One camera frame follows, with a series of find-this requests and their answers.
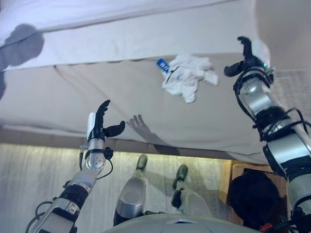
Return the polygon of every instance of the white fabric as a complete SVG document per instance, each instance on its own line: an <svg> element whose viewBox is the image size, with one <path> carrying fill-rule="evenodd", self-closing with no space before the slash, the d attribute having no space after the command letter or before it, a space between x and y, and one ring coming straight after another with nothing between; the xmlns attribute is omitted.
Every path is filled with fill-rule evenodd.
<svg viewBox="0 0 311 233"><path fill-rule="evenodd" d="M6 0L0 14L0 42L19 24L31 24L40 31L61 30L222 1L224 0Z"/></svg>
<svg viewBox="0 0 311 233"><path fill-rule="evenodd" d="M240 35L258 37L254 0L44 33L41 54L10 69L134 60L181 53L241 54Z"/></svg>
<svg viewBox="0 0 311 233"><path fill-rule="evenodd" d="M177 55L169 63L169 72L162 87L173 96L182 95L186 103L195 101L195 92L200 80L218 84L217 74L211 70L208 57Z"/></svg>

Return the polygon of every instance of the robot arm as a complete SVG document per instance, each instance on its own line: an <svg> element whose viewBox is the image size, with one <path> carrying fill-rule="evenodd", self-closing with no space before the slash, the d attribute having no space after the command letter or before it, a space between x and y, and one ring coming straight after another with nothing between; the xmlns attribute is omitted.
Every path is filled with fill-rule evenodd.
<svg viewBox="0 0 311 233"><path fill-rule="evenodd" d="M263 152L272 170L285 177L293 207L290 225L295 223L300 233L311 230L311 139L300 111L285 112L269 93L273 83L273 69L263 62L248 38L238 37L244 44L244 61L225 68L225 75L241 73L233 89L242 110L254 121ZM297 110L301 120L288 116Z"/></svg>
<svg viewBox="0 0 311 233"><path fill-rule="evenodd" d="M31 233L75 233L74 226L80 210L94 187L97 176L103 170L106 159L111 159L113 150L104 149L104 137L119 135L125 128L120 125L103 128L103 116L109 105L105 101L97 113L91 113L88 121L88 151L83 168L66 184L63 193L56 198L48 210L32 228Z"/></svg>

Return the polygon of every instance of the gray carpet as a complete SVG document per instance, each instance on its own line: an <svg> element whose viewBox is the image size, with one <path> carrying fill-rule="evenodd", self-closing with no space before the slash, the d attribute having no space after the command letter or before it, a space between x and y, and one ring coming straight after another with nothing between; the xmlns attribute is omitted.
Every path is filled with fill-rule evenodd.
<svg viewBox="0 0 311 233"><path fill-rule="evenodd" d="M296 107L304 119L311 122L311 77L306 70L277 70L271 93L285 110ZM290 116L299 118L297 113Z"/></svg>
<svg viewBox="0 0 311 233"><path fill-rule="evenodd" d="M1 232L19 233L36 206L51 200L78 171L78 150L0 144ZM79 233L100 233L113 225L118 195L133 173L140 154L115 152L114 171L100 180L77 221ZM215 217L229 220L230 209L218 201L221 160L149 154L145 210L178 213L171 206L172 183L178 167L189 167L190 187L205 198Z"/></svg>

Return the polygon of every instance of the blue label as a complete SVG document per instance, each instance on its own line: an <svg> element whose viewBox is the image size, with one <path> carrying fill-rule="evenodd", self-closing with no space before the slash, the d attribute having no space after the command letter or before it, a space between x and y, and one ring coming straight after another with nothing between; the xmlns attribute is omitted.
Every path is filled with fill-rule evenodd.
<svg viewBox="0 0 311 233"><path fill-rule="evenodd" d="M161 70L163 70L164 72L168 73L169 72L169 64L166 63L166 61L164 59L160 59L157 61L157 66L160 67Z"/></svg>

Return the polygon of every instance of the wire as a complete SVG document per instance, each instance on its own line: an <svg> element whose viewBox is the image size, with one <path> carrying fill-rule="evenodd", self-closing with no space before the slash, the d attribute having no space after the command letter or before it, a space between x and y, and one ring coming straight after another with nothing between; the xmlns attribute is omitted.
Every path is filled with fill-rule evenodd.
<svg viewBox="0 0 311 233"><path fill-rule="evenodd" d="M310 123L304 120L304 118L303 118L303 116L302 116L302 114L301 114L301 111L300 111L299 109L297 109L297 108L291 108L290 110L288 110L287 112L285 112L282 116L280 116L278 119L276 119L276 120L270 125L269 129L268 129L267 132L266 132L266 135L268 136L268 134L269 134L269 133L271 132L271 130L276 126L276 124L277 124L280 120L282 120L284 117L286 117L288 113L290 113L291 111L294 111L294 110L296 110L296 111L298 112L299 117L300 117L300 121L297 121L297 122L299 122L299 124L303 124L303 128L304 128L305 132L307 133L307 135L309 135L308 129L307 129L307 126L306 126L306 125L310 125Z"/></svg>
<svg viewBox="0 0 311 233"><path fill-rule="evenodd" d="M83 160L83 153L80 153L80 155L79 155L79 168L80 168L80 170L82 170L82 160ZM112 173L112 171L113 171L113 164L112 164L110 159L107 159L107 160L109 161L109 163L111 165L111 170L107 174L105 174L105 175L103 175L101 177L96 178L96 180L100 180L100 179L102 179L102 178L104 178L104 177L106 177L106 176L108 176L108 175L110 175Z"/></svg>
<svg viewBox="0 0 311 233"><path fill-rule="evenodd" d="M257 71L260 72L260 74L258 74L259 76L257 78L259 78L259 80L261 80L264 84L267 85L267 87L270 87L271 82L269 81L269 77L267 76L267 74L262 71L259 68L255 68L255 67L250 67L246 70L243 71L243 73L238 77L238 79L236 80L233 89L234 89L234 93L235 96L237 98L238 104L241 107L241 109L243 110L243 112L245 112L245 114L247 114L252 120L253 122L256 124L256 119L248 112L248 110L245 108L245 106L243 105L243 103L241 102L240 99L240 89L242 87L242 84L244 83L244 79L245 79L245 75L250 72L250 71Z"/></svg>
<svg viewBox="0 0 311 233"><path fill-rule="evenodd" d="M44 202L41 202L37 207L36 207L36 209L35 209L35 218L37 219L37 220L39 220L39 214L38 214L38 210L39 210L39 208L42 206L42 205L44 205L44 204L52 204L53 202L52 201L44 201Z"/></svg>
<svg viewBox="0 0 311 233"><path fill-rule="evenodd" d="M101 177L98 177L97 180L100 180L100 179L102 179L102 178L104 178L104 177L106 177L106 176L108 176L108 175L110 175L110 174L112 173L112 171L113 171L112 162L111 162L110 159L107 159L107 160L109 161L109 163L110 163L110 165L111 165L111 170L110 170L110 172L108 172L107 174L105 174L105 175L103 175L103 176L101 176Z"/></svg>
<svg viewBox="0 0 311 233"><path fill-rule="evenodd" d="M308 125L308 126L311 127L311 124L310 124L309 122L305 122L305 121L296 121L296 122L294 122L294 123L291 123L291 124L285 126L284 128L281 128L280 130L276 131L276 132L273 133L273 134L268 135L268 134L267 134L268 132L265 133L264 140L267 141L268 138L273 137L273 136L276 135L277 133L281 133L281 132L283 132L283 131L287 131L287 130L289 130L291 127L293 127L293 126L295 126L295 125L302 124L302 123L305 123L306 125Z"/></svg>
<svg viewBox="0 0 311 233"><path fill-rule="evenodd" d="M287 218L284 217L283 215L280 215L280 220L282 223L288 222ZM291 233L295 233L295 230L297 231L297 227L288 226L287 228Z"/></svg>
<svg viewBox="0 0 311 233"><path fill-rule="evenodd" d="M43 216L45 212L38 214L39 217ZM30 222L28 223L26 229L25 229L25 233L29 232L29 229L31 227L31 225L33 225L33 223L37 220L36 217L33 217L33 219L30 220Z"/></svg>

